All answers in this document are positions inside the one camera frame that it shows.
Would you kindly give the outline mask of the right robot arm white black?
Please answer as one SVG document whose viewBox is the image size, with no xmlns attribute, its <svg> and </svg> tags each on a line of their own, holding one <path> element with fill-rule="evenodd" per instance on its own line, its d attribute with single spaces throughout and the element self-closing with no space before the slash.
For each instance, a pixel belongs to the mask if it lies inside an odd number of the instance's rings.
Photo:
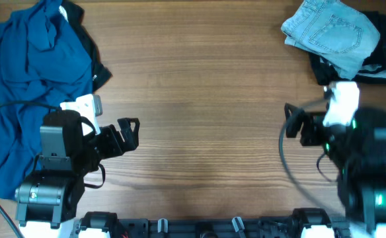
<svg viewBox="0 0 386 238">
<path fill-rule="evenodd" d="M 285 104 L 284 138 L 300 136 L 303 146 L 322 146 L 338 169 L 338 197 L 348 221 L 362 223 L 369 234 L 386 225 L 386 111 L 360 107 L 350 125 L 323 126 L 326 112 L 306 112 Z"/>
</svg>

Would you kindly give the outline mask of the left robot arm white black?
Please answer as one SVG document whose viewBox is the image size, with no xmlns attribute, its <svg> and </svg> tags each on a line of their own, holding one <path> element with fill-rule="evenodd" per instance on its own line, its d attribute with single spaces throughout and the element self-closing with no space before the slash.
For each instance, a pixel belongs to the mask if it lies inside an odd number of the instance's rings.
<svg viewBox="0 0 386 238">
<path fill-rule="evenodd" d="M 40 127 L 42 151 L 34 169 L 16 189 L 16 219 L 23 237 L 119 237 L 116 214 L 90 212 L 76 228 L 77 205 L 86 188 L 88 173 L 103 171 L 102 160 L 119 157 L 139 145 L 138 118 L 118 119 L 119 128 L 105 126 L 100 132 L 83 133 L 93 123 L 74 110 L 47 114 Z"/>
</svg>

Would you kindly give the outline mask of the light blue denim shorts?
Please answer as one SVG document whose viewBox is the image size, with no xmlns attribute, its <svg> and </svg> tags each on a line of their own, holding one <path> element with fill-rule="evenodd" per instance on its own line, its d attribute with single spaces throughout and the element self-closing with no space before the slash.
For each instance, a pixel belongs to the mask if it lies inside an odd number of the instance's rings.
<svg viewBox="0 0 386 238">
<path fill-rule="evenodd" d="M 380 40 L 373 23 L 341 1 L 305 0 L 282 24 L 281 31 L 287 45 L 325 58 L 339 77 L 349 80 Z"/>
</svg>

